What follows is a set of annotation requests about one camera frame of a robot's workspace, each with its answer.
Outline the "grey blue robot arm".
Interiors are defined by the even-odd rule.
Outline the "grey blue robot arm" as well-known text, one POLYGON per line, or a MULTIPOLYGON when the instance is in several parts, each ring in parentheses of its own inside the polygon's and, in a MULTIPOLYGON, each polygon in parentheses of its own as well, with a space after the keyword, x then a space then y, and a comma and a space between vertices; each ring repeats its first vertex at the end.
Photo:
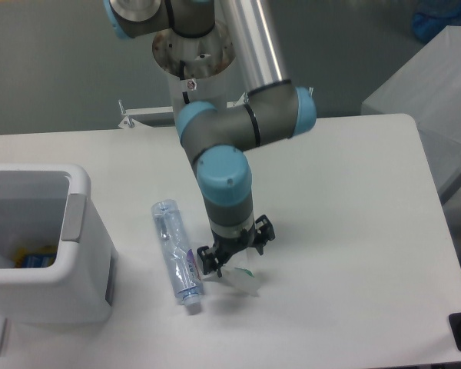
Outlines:
POLYGON ((267 1, 224 1, 224 23, 212 1, 106 1, 121 38, 153 35, 161 67, 181 87, 173 102, 177 134, 192 167, 214 243, 197 251, 204 274, 220 273, 247 248, 262 252, 275 237, 255 217, 245 151, 308 132, 317 110, 310 89, 292 84, 267 1), (246 100, 228 108, 202 95, 202 82, 238 62, 246 100))

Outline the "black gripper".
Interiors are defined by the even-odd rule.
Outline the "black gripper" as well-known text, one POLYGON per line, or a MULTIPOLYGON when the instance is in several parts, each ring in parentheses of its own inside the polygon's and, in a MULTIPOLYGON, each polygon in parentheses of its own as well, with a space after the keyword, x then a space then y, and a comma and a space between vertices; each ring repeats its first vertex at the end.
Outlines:
POLYGON ((254 247, 258 254, 264 253, 264 247, 276 237, 274 226, 265 214, 255 221, 249 230, 243 229, 235 238, 226 238, 212 232, 214 244, 212 247, 201 246, 197 249, 197 256, 201 261, 201 269, 204 275, 216 273, 219 278, 222 275, 222 265, 226 264, 233 255, 247 248, 254 247))

